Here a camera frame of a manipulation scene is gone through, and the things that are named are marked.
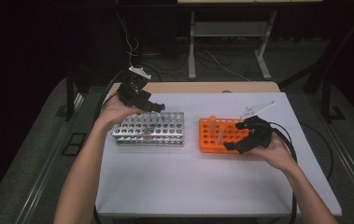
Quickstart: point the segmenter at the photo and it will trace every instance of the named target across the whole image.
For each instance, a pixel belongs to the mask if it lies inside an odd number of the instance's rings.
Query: silver test tube rack
[[[132,115],[115,125],[112,135],[118,145],[183,146],[183,112]]]

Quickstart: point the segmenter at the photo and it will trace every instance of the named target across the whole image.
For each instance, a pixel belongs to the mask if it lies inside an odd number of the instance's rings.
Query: test tube rack
[[[236,150],[227,150],[223,143],[238,142],[248,136],[248,129],[238,130],[235,127],[237,122],[243,120],[211,117],[199,119],[200,150],[205,153],[238,154]]]
[[[112,135],[118,145],[183,146],[184,129],[183,112],[151,112],[127,117]]]

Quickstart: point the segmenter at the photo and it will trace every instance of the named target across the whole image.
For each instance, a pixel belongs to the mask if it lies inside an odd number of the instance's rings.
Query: hand
[[[286,171],[297,165],[284,141],[276,133],[272,133],[272,141],[269,147],[255,147],[249,153],[263,158],[271,166],[281,171]]]
[[[122,123],[128,116],[141,113],[145,113],[145,111],[134,106],[125,105],[119,100],[118,94],[113,93],[104,104],[96,123],[101,122],[110,130],[113,125]]]

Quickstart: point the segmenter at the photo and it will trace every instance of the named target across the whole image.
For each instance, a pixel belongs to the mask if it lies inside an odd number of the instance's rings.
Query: wooden surface
[[[118,89],[115,83],[109,92]],[[144,88],[151,93],[159,92],[280,92],[275,82],[150,82]]]

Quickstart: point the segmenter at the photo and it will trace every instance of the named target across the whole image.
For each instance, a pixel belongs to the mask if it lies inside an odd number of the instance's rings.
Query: orange test tube rack
[[[238,154],[237,150],[227,150],[224,142],[238,142],[248,136],[248,129],[238,130],[235,124],[242,119],[220,119],[211,116],[210,118],[199,119],[199,141],[200,150],[205,153],[228,153]],[[223,136],[219,141],[219,131]]]

